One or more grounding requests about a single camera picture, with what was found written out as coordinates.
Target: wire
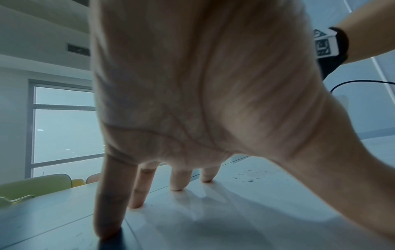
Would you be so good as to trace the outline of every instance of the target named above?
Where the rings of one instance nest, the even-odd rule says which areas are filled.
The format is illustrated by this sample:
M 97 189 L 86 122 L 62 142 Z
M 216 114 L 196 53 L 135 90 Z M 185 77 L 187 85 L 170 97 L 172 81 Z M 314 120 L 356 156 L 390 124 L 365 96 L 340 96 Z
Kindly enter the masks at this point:
M 385 81 L 378 81 L 378 80 L 353 80 L 353 81 L 348 81 L 348 82 L 343 82 L 341 84 L 336 85 L 335 87 L 333 87 L 330 92 L 333 93 L 333 91 L 337 88 L 339 88 L 342 85 L 345 85 L 347 83 L 352 83 L 352 82 L 378 82 L 378 83 L 387 83 L 387 84 L 391 84 L 391 85 L 395 85 L 395 82 L 385 82 Z

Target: air vent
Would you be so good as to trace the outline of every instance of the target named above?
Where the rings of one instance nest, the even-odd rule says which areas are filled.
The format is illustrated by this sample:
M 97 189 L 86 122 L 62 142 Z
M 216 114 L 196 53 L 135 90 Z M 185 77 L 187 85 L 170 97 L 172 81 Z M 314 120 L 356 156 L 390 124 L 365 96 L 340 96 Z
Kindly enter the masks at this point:
M 76 54 L 80 54 L 80 55 L 84 55 L 84 56 L 91 56 L 91 52 L 89 51 L 88 48 L 75 46 L 72 44 L 67 44 L 67 51 L 73 52 Z

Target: table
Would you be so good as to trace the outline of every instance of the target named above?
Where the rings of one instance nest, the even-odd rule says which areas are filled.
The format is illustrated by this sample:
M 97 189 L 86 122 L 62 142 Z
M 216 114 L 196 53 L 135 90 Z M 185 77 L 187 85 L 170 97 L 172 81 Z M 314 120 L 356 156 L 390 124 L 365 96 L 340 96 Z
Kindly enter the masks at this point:
M 395 166 L 395 137 L 369 139 Z M 290 175 L 260 158 L 224 163 L 212 184 L 196 175 L 170 192 L 170 167 L 158 169 L 143 208 L 128 210 L 122 233 L 99 242 L 92 228 L 97 184 L 0 210 L 0 250 L 90 249 L 394 249 L 344 219 Z

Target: glass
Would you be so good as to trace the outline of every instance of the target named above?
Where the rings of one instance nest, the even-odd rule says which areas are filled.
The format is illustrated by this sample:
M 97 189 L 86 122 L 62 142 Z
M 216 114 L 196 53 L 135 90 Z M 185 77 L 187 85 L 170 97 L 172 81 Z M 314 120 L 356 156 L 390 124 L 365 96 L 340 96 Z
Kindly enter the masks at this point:
M 36 104 L 95 106 L 92 92 L 36 87 Z
M 33 169 L 33 177 L 67 174 L 71 179 L 86 179 L 102 171 L 103 157 L 85 161 L 75 161 L 52 166 L 45 166 Z
M 36 110 L 34 163 L 104 153 L 96 111 Z

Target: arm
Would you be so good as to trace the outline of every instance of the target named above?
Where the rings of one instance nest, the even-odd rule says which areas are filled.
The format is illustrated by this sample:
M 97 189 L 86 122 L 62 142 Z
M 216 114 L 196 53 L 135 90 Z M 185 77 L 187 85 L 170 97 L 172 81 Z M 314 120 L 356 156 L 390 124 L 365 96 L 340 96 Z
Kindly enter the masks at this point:
M 372 0 L 335 27 L 349 38 L 345 63 L 378 56 L 395 49 L 395 0 Z

